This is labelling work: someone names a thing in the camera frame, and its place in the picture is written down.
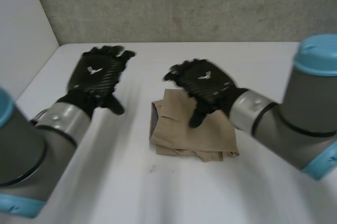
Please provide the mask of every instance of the blue ring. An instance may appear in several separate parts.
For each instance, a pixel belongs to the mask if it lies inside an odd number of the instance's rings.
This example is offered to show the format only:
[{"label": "blue ring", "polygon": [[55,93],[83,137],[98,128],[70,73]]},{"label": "blue ring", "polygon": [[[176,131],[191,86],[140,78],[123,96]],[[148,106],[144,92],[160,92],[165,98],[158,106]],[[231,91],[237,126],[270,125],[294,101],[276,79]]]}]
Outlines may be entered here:
[{"label": "blue ring", "polygon": [[317,35],[300,43],[294,67],[313,76],[337,77],[337,35]]},{"label": "blue ring", "polygon": [[0,128],[10,119],[13,111],[14,103],[11,97],[4,89],[0,88]]}]

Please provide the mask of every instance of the carbon fiber pattern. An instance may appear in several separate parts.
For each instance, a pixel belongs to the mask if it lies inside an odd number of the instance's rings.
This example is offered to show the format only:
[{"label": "carbon fiber pattern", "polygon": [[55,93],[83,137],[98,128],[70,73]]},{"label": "carbon fiber pattern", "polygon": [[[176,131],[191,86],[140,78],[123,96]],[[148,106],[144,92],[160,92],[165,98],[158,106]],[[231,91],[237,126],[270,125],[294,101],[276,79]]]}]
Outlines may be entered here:
[{"label": "carbon fiber pattern", "polygon": [[105,103],[114,92],[126,62],[135,55],[126,50],[118,56],[122,50],[122,46],[103,46],[85,52],[68,82],[68,91],[80,89],[97,98],[100,106]]},{"label": "carbon fiber pattern", "polygon": [[223,97],[227,88],[235,85],[226,73],[206,60],[191,62],[186,71],[177,75],[176,82],[187,92],[204,99],[210,105]]}]

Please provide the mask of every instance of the white wall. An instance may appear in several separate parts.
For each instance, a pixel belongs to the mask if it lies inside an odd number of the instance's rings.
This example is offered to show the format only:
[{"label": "white wall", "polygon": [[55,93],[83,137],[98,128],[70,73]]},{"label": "white wall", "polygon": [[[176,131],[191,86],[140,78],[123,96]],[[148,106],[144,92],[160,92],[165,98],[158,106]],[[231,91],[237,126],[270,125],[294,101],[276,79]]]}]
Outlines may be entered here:
[{"label": "white wall", "polygon": [[39,0],[0,0],[0,86],[15,100],[57,48]]}]

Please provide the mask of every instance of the concrete wall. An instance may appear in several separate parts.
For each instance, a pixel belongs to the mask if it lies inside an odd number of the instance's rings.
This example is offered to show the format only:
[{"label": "concrete wall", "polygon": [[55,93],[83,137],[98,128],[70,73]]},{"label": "concrete wall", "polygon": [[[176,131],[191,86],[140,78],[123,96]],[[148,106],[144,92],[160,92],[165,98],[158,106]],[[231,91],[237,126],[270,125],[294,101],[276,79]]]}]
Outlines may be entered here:
[{"label": "concrete wall", "polygon": [[0,86],[16,100],[58,43],[39,0],[0,3]]},{"label": "concrete wall", "polygon": [[337,32],[337,0],[41,0],[60,44],[299,41]]}]

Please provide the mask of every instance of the gray wall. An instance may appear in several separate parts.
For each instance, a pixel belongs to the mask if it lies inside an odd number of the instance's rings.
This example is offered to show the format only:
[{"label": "gray wall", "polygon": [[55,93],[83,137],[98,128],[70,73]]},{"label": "gray wall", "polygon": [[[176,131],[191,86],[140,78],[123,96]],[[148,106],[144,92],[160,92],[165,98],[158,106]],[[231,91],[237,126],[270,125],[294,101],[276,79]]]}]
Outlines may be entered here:
[{"label": "gray wall", "polygon": [[41,0],[60,44],[299,41],[337,33],[337,0]]}]

